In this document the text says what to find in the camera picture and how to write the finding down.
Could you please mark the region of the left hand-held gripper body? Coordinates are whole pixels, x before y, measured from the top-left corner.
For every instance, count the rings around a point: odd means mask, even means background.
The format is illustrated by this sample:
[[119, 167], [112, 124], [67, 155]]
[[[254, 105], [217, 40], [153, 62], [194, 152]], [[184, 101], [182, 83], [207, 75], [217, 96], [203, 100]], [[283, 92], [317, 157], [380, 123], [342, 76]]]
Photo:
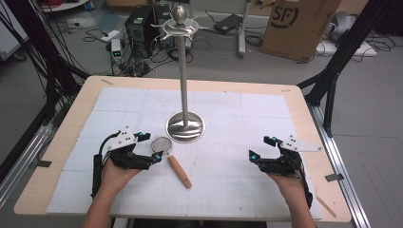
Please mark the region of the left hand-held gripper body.
[[108, 146], [107, 155], [116, 166], [123, 169], [148, 170], [151, 165], [151, 157], [136, 155], [133, 152], [137, 143], [140, 143], [135, 134], [126, 126]]

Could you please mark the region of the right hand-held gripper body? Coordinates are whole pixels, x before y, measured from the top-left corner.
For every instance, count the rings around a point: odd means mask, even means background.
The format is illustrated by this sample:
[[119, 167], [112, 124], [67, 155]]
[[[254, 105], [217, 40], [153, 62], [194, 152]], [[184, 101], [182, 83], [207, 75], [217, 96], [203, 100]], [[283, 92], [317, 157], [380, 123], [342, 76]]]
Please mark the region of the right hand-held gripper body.
[[280, 146], [276, 146], [280, 156], [276, 159], [263, 159], [258, 165], [260, 171], [278, 175], [290, 175], [298, 171], [302, 165], [300, 152], [319, 152], [322, 147], [299, 139], [290, 135], [282, 141]]

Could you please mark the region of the mesh strainer with wooden handle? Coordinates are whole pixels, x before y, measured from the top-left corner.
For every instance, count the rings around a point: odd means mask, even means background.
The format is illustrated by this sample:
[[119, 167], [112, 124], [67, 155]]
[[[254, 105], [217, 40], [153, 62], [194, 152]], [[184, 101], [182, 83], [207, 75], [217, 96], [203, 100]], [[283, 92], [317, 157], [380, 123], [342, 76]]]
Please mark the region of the mesh strainer with wooden handle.
[[188, 178], [178, 160], [170, 153], [173, 148], [173, 143], [171, 142], [171, 140], [167, 137], [157, 137], [151, 143], [151, 148], [154, 152], [162, 152], [164, 155], [167, 156], [171, 167], [173, 168], [178, 178], [181, 180], [182, 184], [187, 189], [190, 189], [192, 187], [191, 180]]

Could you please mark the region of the steel utensil stand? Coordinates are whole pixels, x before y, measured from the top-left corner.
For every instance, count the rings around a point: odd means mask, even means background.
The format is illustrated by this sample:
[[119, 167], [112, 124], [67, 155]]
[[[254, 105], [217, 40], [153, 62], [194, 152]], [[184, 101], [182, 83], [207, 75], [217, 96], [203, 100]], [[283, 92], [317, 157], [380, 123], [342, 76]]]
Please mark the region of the steel utensil stand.
[[183, 6], [174, 8], [171, 18], [161, 25], [154, 25], [154, 28], [163, 31], [164, 40], [171, 37], [177, 39], [182, 111], [171, 116], [166, 122], [166, 134], [177, 143], [193, 143], [199, 140], [205, 131], [203, 118], [188, 110], [187, 99], [185, 41], [191, 39], [199, 27], [193, 18], [187, 17]]

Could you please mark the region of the person's right hand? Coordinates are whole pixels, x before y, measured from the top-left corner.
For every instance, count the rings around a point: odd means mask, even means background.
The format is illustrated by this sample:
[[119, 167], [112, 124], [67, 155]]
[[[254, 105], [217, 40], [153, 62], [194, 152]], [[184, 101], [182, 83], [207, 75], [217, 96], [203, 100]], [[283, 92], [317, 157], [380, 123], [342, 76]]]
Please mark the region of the person's right hand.
[[281, 195], [289, 206], [306, 203], [305, 192], [300, 179], [283, 177], [276, 174], [269, 174], [269, 177], [276, 183]]

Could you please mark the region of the person's left hand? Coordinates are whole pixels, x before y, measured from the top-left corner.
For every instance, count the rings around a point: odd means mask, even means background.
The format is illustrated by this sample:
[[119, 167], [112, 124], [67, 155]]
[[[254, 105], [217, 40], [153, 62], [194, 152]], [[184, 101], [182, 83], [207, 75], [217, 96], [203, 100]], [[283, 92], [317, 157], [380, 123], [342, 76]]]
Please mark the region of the person's left hand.
[[116, 196], [139, 173], [139, 169], [123, 169], [108, 159], [104, 166], [100, 191]]

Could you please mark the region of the white gridded paper mat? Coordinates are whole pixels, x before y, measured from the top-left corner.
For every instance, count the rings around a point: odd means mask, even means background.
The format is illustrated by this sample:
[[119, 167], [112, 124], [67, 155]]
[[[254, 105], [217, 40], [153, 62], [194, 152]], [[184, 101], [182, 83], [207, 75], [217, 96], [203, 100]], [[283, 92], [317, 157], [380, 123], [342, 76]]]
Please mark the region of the white gridded paper mat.
[[[286, 140], [295, 128], [282, 95], [191, 91], [191, 111], [205, 121], [196, 142], [174, 143], [171, 153], [191, 180], [186, 188], [168, 160], [138, 174], [115, 199], [118, 216], [175, 219], [269, 220], [290, 217], [277, 186], [249, 161], [250, 152], [276, 158], [266, 136]], [[181, 108], [176, 90], [103, 89], [68, 157], [47, 211], [83, 214], [91, 204], [93, 157], [123, 128], [165, 134]]]

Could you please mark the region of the white device with green light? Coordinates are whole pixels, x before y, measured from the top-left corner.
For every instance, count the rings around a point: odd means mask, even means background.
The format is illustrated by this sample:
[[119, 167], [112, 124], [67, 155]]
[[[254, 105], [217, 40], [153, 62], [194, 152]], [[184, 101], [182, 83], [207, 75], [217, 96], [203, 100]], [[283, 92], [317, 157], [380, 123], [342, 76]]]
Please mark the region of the white device with green light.
[[110, 52], [111, 52], [111, 60], [114, 63], [120, 63], [122, 61], [122, 45], [120, 39], [112, 39], [110, 42]]

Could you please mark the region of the white metal stand pole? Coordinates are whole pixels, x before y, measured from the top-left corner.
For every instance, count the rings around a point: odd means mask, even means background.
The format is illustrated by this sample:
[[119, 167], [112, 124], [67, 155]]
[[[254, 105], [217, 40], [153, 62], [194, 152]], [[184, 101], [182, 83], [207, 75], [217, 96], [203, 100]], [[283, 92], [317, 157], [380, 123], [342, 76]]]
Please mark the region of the white metal stand pole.
[[241, 14], [240, 28], [238, 30], [238, 56], [242, 59], [246, 53], [245, 29], [252, 0], [245, 0], [244, 10]]

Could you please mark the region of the brown cardboard box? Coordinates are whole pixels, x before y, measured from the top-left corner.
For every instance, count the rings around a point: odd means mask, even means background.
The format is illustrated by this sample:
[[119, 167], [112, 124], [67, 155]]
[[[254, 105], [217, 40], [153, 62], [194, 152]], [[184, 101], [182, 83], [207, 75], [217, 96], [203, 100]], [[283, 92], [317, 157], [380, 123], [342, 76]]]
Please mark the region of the brown cardboard box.
[[341, 0], [276, 0], [260, 51], [309, 62]]

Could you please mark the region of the black flat power adapter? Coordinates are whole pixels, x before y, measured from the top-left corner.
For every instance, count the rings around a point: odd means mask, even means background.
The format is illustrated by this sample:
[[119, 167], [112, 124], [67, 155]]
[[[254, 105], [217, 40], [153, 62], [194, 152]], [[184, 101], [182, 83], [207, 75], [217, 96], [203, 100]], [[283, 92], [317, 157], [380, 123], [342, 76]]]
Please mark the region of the black flat power adapter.
[[239, 27], [242, 21], [242, 17], [232, 13], [224, 19], [220, 20], [213, 26], [213, 29], [221, 34], [227, 34], [228, 32], [235, 30]]

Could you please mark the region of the white flat board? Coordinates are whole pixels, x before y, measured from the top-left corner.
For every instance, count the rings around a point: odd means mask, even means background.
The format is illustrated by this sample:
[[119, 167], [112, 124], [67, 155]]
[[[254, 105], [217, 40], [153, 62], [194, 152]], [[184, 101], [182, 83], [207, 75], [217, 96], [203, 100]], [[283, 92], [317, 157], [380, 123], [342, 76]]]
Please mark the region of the white flat board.
[[[322, 40], [317, 45], [316, 54], [334, 55], [337, 51], [336, 44], [329, 40]], [[375, 57], [376, 51], [366, 42], [363, 42], [355, 52], [355, 56]]]

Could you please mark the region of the grey rounded device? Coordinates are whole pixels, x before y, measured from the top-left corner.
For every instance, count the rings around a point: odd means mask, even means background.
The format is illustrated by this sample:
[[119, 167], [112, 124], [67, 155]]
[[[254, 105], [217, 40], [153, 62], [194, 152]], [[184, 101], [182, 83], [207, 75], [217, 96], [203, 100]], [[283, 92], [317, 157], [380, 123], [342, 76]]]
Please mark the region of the grey rounded device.
[[349, 31], [356, 21], [356, 16], [345, 11], [337, 12], [331, 20], [328, 28], [328, 36], [331, 41], [337, 42], [340, 37]]

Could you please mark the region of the aluminium rail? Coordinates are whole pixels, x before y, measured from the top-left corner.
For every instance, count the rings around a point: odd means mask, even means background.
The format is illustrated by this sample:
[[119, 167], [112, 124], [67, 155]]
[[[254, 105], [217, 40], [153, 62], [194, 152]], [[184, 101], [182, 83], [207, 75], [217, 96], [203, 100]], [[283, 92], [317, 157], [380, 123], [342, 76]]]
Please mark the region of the aluminium rail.
[[351, 181], [348, 170], [341, 158], [336, 141], [332, 136], [328, 135], [323, 126], [324, 114], [318, 106], [308, 105], [308, 108], [317, 127], [317, 132], [322, 140], [326, 154], [330, 160], [330, 164], [334, 169], [336, 181], [340, 185], [343, 197], [347, 202], [355, 228], [372, 228]]
[[42, 156], [67, 112], [67, 105], [58, 104], [54, 115], [47, 118], [43, 107], [0, 164], [0, 210], [30, 168], [50, 167], [51, 162]]

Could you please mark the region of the black metal frame stand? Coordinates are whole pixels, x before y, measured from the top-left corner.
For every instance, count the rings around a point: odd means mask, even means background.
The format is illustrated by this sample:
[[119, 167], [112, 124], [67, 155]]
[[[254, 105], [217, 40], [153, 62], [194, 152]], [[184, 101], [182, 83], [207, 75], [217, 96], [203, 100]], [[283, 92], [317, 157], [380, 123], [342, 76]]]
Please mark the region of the black metal frame stand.
[[46, 103], [41, 112], [45, 122], [49, 122], [55, 117], [56, 105], [60, 101], [71, 104], [78, 95], [82, 87], [76, 76], [86, 80], [89, 74], [59, 52], [47, 31], [51, 26], [36, 0], [3, 0], [0, 9], [4, 6], [10, 9], [10, 14], [19, 23], [28, 40], [17, 31], [6, 12], [0, 12], [0, 21], [29, 56], [39, 78], [46, 81], [43, 86]]
[[304, 96], [305, 101], [310, 106], [319, 106], [322, 98], [326, 97], [322, 126], [330, 138], [333, 137], [332, 118], [337, 79], [375, 24], [397, 1], [369, 0], [327, 66], [317, 75], [297, 84], [300, 89], [313, 86], [311, 91]]

